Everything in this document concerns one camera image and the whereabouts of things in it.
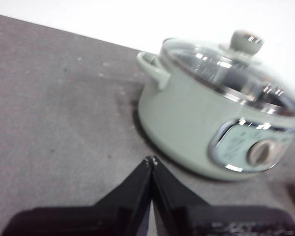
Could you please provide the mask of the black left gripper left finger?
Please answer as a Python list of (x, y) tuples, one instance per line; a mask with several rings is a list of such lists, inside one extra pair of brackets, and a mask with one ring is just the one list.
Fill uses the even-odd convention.
[(152, 159), (90, 206), (37, 207), (15, 214), (4, 236), (135, 236), (147, 232)]

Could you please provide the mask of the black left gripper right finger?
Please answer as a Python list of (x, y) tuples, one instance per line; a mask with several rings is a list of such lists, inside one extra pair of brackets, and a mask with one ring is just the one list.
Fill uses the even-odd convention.
[(151, 158), (152, 199), (170, 236), (293, 236), (295, 222), (278, 208), (214, 206)]

